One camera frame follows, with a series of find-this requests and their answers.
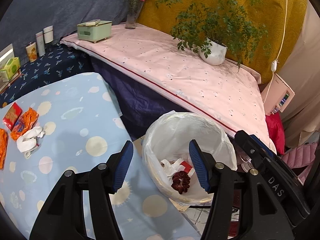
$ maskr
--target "pink tablecloth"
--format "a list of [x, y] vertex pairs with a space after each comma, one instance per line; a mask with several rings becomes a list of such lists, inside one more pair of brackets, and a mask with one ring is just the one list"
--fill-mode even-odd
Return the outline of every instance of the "pink tablecloth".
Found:
[[255, 134], [267, 146], [269, 135], [257, 81], [228, 61], [211, 66], [190, 51], [178, 51], [168, 34], [138, 25], [114, 25], [109, 39], [61, 43], [96, 57], [191, 112], [214, 119], [227, 134]]

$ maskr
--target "silver screw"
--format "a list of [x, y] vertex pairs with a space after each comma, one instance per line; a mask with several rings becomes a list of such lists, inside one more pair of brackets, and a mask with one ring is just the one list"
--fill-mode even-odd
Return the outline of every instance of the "silver screw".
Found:
[[72, 170], [67, 170], [64, 172], [64, 176], [70, 177], [72, 175]]
[[258, 175], [258, 170], [256, 170], [256, 169], [251, 169], [250, 170], [250, 173], [252, 174], [252, 175], [254, 175], [254, 176], [256, 176], [256, 175]]
[[224, 168], [224, 164], [223, 163], [216, 163], [216, 168], [219, 170], [222, 170]]
[[107, 165], [106, 165], [105, 163], [100, 163], [100, 164], [98, 165], [98, 169], [99, 169], [99, 170], [104, 170], [106, 167], [107, 167]]

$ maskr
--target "white flower pot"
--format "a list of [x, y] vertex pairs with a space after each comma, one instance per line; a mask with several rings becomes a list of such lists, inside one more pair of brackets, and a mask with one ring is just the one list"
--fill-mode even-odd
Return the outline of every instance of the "white flower pot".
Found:
[[204, 52], [200, 51], [200, 57], [202, 60], [210, 65], [217, 66], [222, 64], [226, 59], [227, 47], [219, 45], [214, 41], [211, 41], [207, 38], [207, 41], [211, 43], [207, 48], [210, 49], [211, 53], [206, 58]]

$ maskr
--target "white cord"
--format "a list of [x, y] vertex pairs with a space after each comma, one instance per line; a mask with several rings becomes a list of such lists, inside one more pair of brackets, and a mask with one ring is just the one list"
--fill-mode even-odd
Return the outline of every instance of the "white cord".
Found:
[[[279, 50], [278, 56], [277, 56], [276, 60], [274, 62], [272, 62], [273, 64], [277, 64], [280, 52], [282, 50], [282, 45], [283, 45], [284, 35], [285, 35], [285, 25], [286, 25], [286, 22], [287, 22], [287, 12], [288, 12], [288, 0], [285, 1], [285, 16], [284, 16], [284, 28], [283, 28], [282, 42], [281, 42], [281, 46], [280, 46], [280, 50]], [[266, 94], [266, 97], [263, 100], [263, 103], [267, 99], [267, 96], [268, 96], [268, 93], [269, 93], [269, 89], [271, 87], [271, 83], [272, 83], [273, 77], [275, 75], [275, 71], [276, 71], [276, 67], [275, 67], [275, 70], [272, 70], [272, 78], [271, 78], [271, 81], [270, 81], [270, 86], [268, 87], [267, 94]]]

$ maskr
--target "white trash bag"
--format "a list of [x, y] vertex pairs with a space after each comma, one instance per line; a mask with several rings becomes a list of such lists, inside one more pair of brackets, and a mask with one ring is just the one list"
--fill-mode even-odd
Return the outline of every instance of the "white trash bag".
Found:
[[213, 120], [193, 113], [171, 111], [162, 115], [147, 130], [142, 145], [143, 162], [158, 189], [168, 198], [182, 204], [195, 205], [212, 200], [200, 186], [194, 173], [190, 178], [188, 192], [179, 194], [171, 187], [172, 179], [167, 177], [160, 161], [175, 161], [183, 158], [193, 166], [189, 155], [189, 142], [195, 139], [203, 152], [212, 154], [232, 170], [237, 169], [236, 154], [227, 134]]

